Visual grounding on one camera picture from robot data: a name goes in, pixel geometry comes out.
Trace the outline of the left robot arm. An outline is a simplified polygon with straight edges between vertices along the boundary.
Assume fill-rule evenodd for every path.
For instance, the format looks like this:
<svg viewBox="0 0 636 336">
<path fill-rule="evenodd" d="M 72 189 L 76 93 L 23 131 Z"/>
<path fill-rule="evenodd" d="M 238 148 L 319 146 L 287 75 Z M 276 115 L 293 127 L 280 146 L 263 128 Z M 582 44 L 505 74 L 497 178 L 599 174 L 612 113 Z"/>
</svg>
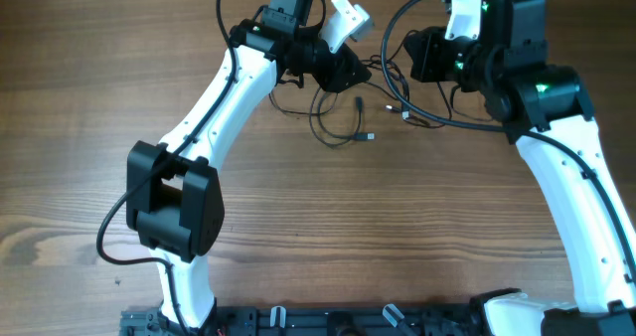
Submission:
<svg viewBox="0 0 636 336">
<path fill-rule="evenodd" d="M 270 0 L 258 18 L 225 34 L 216 76 L 184 119 L 157 144 L 137 142 L 127 158 L 126 224 L 162 268 L 161 330 L 202 335 L 212 329 L 216 298 L 207 253 L 225 217 L 219 174 L 254 109 L 290 73 L 340 93 L 371 74 L 347 46 L 373 26 L 349 0 L 330 0 L 332 17 L 307 24 L 313 0 Z"/>
</svg>

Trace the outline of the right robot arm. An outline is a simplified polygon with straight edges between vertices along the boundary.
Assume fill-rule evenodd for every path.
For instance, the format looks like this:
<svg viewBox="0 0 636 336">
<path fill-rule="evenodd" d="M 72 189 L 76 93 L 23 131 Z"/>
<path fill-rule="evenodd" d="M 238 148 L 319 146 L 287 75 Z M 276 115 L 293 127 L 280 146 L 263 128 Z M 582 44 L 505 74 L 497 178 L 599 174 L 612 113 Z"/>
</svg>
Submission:
<svg viewBox="0 0 636 336">
<path fill-rule="evenodd" d="M 635 232 L 604 160 L 587 90 L 548 61 L 546 0 L 442 0 L 450 15 L 406 40 L 411 76 L 484 96 L 545 196 L 566 252 L 574 300 L 517 288 L 476 296 L 487 335 L 631 335 Z"/>
</svg>

